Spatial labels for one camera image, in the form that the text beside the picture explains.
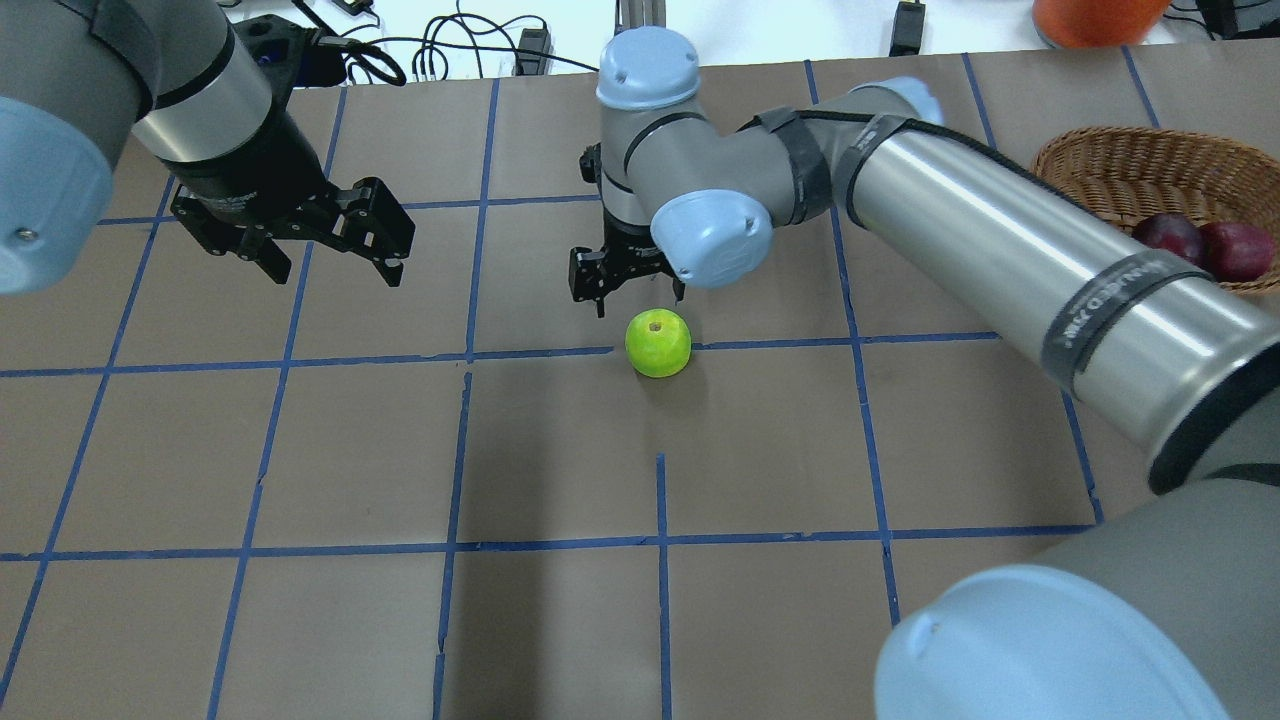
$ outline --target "apple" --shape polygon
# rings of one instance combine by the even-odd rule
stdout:
[[[1192,265],[1204,266],[1204,238],[1187,215],[1157,213],[1133,228],[1133,238],[1147,247],[1167,250]]]
[[[1208,245],[1204,269],[1219,282],[1249,282],[1271,269],[1276,241],[1267,231],[1248,223],[1208,223],[1201,225]]]
[[[641,375],[668,378],[684,370],[692,345],[685,320],[663,307],[645,310],[627,324],[627,359]]]

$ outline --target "light blue cap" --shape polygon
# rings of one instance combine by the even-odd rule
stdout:
[[[890,634],[877,720],[1229,720],[1146,615],[1079,575],[1009,565],[961,580]]]
[[[61,279],[111,200],[111,167],[72,124],[0,97],[0,295]]]
[[[942,104],[938,102],[938,99],[934,97],[932,92],[929,92],[929,85],[920,78],[899,76],[878,82],[865,82],[854,90],[850,90],[850,92],[854,92],[859,87],[882,87],[891,92],[896,92],[899,97],[911,104],[911,108],[915,109],[915,117],[936,126],[945,123]]]
[[[773,242],[769,211],[733,190],[696,190],[668,200],[649,229],[676,277],[694,287],[741,278],[764,261]]]
[[[637,27],[604,46],[595,96],[614,110],[653,110],[692,97],[700,82],[698,51],[685,36]]]

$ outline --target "red apple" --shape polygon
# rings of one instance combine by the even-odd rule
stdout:
[[[1187,215],[1157,213],[1133,228],[1133,238],[1147,247],[1167,250],[1192,265],[1204,265],[1204,240]]]
[[[1249,282],[1271,269],[1276,241],[1267,231],[1247,223],[1208,223],[1201,225],[1208,246],[1204,269],[1219,282]]]

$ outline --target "brown basket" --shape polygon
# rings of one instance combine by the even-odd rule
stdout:
[[[1181,213],[1197,225],[1249,223],[1280,245],[1280,163],[1234,140],[1169,129],[1079,128],[1044,145],[1032,172],[1126,233],[1156,213]],[[1238,295],[1280,291],[1280,247],[1267,274],[1220,284]]]

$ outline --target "gray robotic arm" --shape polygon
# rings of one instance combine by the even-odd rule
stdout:
[[[170,209],[209,254],[284,283],[275,241],[314,240],[399,284],[413,223],[378,178],[329,183],[285,111],[301,54],[326,41],[334,85],[353,41],[233,27],[212,0],[6,0],[0,59],[24,72],[0,81],[0,293],[70,269],[131,129],[182,183]]]
[[[1167,493],[904,620],[878,716],[1280,716],[1280,322],[911,120],[937,113],[918,82],[764,113],[730,137],[696,91],[696,54],[671,31],[605,50],[602,143],[582,163],[605,242],[571,251],[575,300],[603,311],[655,272],[677,295],[733,282],[773,227],[836,205],[1146,448]]]

